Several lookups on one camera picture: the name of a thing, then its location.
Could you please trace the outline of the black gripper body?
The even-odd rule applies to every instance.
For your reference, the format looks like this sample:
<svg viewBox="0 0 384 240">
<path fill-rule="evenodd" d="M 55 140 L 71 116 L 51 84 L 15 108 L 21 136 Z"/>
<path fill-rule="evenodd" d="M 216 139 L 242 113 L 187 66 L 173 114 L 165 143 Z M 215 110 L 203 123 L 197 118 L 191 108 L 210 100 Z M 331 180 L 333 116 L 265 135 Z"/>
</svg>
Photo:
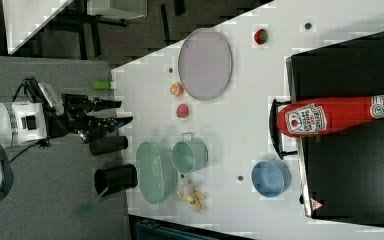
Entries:
<svg viewBox="0 0 384 240">
<path fill-rule="evenodd" d="M 94 103 L 86 95 L 63 94 L 61 96 L 63 113 L 45 114 L 47 135 L 49 138 L 78 134 L 84 143 L 91 141 L 90 124 L 92 117 L 88 113 L 93 110 Z"/>
</svg>

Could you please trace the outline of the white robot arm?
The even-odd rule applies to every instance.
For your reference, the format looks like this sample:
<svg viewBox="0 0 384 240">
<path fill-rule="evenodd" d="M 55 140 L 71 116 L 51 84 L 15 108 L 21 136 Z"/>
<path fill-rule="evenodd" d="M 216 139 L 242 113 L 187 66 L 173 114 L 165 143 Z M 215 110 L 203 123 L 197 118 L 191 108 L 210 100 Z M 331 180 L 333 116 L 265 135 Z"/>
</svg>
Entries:
<svg viewBox="0 0 384 240">
<path fill-rule="evenodd" d="M 0 103 L 0 144 L 3 148 L 37 140 L 78 134 L 84 143 L 104 138 L 129 124 L 133 117 L 98 118 L 90 112 L 119 108 L 121 101 L 90 99 L 86 95 L 63 94 L 60 110 L 31 102 Z"/>
</svg>

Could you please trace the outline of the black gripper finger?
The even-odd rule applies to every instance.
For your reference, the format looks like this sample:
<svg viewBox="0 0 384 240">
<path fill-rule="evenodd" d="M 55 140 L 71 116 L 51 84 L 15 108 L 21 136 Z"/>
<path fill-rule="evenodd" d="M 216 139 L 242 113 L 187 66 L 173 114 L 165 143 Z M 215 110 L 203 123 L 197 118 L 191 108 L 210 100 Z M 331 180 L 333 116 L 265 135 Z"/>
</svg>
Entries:
<svg viewBox="0 0 384 240">
<path fill-rule="evenodd" d="M 131 123 L 133 117 L 117 117 L 117 118 L 94 118 L 92 120 L 92 126 L 97 127 L 104 133 L 112 133 L 121 127 Z"/>
<path fill-rule="evenodd" d="M 116 109 L 122 105 L 121 101 L 106 100 L 106 99 L 100 99 L 100 98 L 95 98 L 93 102 L 94 102 L 94 107 L 93 107 L 94 110 Z"/>
</svg>

